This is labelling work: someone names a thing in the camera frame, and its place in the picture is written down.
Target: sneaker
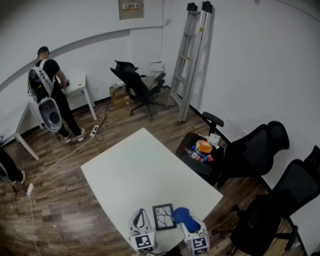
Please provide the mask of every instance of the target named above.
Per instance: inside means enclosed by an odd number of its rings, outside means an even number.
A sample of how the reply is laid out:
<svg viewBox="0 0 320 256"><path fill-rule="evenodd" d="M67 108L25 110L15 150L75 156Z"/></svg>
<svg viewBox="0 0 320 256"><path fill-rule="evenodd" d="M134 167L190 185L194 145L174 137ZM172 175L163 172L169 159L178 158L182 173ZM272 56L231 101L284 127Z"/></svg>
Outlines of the sneaker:
<svg viewBox="0 0 320 256"><path fill-rule="evenodd" d="M85 133L86 133L86 130L81 128L81 135L77 136L78 142L82 142L85 139Z"/></svg>
<svg viewBox="0 0 320 256"><path fill-rule="evenodd" d="M65 143L69 143L71 142L71 138L70 138L70 135L68 137L64 137L64 140L65 140Z"/></svg>
<svg viewBox="0 0 320 256"><path fill-rule="evenodd" d="M23 184L25 182L25 179L26 179L26 172L23 170L21 173L23 175L23 179L22 179L22 181L20 183Z"/></svg>

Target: white desk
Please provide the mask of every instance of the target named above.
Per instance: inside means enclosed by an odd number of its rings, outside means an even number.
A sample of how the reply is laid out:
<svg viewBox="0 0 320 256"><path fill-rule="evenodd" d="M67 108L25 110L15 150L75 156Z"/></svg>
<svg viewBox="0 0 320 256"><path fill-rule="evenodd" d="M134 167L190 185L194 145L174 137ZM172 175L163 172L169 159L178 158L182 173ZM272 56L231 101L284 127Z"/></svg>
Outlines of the white desk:
<svg viewBox="0 0 320 256"><path fill-rule="evenodd" d="M152 206L172 203L203 220L222 198L193 170L142 128L81 166L104 212L131 245L128 220L145 209L155 228ZM168 252L184 239L179 224L157 231L156 253Z"/></svg>
<svg viewBox="0 0 320 256"><path fill-rule="evenodd" d="M39 160L39 156L29 147L29 145L25 142L25 140L20 135L20 128L24 121L27 111L30 110L32 116L38 123L39 127L43 129L42 122L39 119L39 116L35 112L34 108L30 105L30 103L24 103L16 110L7 114L6 116L1 116L0 123L0 136L3 136L3 143L6 144L13 139L16 139L20 142L26 150L36 159Z"/></svg>
<svg viewBox="0 0 320 256"><path fill-rule="evenodd" d="M90 96L87 90L86 73L75 72L74 74L70 74L70 77L68 76L67 78L70 80L70 85L65 88L66 97L67 98L72 97L77 92L84 92L84 96L85 96L86 102L89 105L93 119L96 121L97 116L94 110L95 103L93 100L90 99Z"/></svg>

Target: black cap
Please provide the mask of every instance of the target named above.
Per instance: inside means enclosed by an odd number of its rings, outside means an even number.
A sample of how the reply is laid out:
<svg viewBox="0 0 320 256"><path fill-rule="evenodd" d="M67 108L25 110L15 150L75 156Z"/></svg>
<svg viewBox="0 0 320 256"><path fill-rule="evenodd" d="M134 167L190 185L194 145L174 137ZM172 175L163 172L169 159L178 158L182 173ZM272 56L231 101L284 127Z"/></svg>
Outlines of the black cap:
<svg viewBox="0 0 320 256"><path fill-rule="evenodd" d="M39 50L38 50L38 56L39 56L40 54L42 54L42 53L45 53L45 52L49 52L49 48L46 47L46 46L40 47Z"/></svg>

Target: snack package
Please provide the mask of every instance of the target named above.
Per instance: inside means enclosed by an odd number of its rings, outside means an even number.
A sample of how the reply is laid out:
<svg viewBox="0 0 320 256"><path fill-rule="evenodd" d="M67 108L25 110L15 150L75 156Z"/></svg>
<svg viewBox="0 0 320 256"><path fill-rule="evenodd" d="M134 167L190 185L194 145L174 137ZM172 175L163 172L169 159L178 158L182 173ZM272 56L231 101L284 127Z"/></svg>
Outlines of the snack package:
<svg viewBox="0 0 320 256"><path fill-rule="evenodd" d="M201 139L195 143L195 148L205 154L210 154L212 145L208 141Z"/></svg>

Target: white cable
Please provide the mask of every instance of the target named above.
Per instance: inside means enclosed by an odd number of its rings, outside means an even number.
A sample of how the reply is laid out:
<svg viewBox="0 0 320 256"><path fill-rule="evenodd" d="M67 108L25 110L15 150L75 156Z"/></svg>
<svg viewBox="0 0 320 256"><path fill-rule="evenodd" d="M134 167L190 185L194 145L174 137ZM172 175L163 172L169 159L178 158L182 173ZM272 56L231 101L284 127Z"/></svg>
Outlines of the white cable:
<svg viewBox="0 0 320 256"><path fill-rule="evenodd" d="M77 150L81 149L84 145L86 145L87 143L89 143L92 139L94 139L95 137L91 137L87 142L83 143L80 147L76 148L74 151L72 151L71 153L67 154L66 156L64 156L63 158L59 159L55 164L53 164L49 169L47 169L46 171L44 171L43 173L40 173L38 177L35 178L35 180L32 182L32 184L35 184L36 180L41 176L44 175L46 172L48 172L49 170L51 170L54 166L56 166L60 161L66 159L68 156L70 156L71 154L73 154L74 152L76 152Z"/></svg>
<svg viewBox="0 0 320 256"><path fill-rule="evenodd" d="M41 256L41 253L40 253L40 251L39 251L39 249L37 247L36 238L35 238L35 230L34 230L35 217L34 217L34 213L32 211L32 200L31 200L31 197L29 195L28 195L28 198L30 199L30 206L31 206L33 242L34 242L34 246L35 246L36 250L38 251L39 255Z"/></svg>

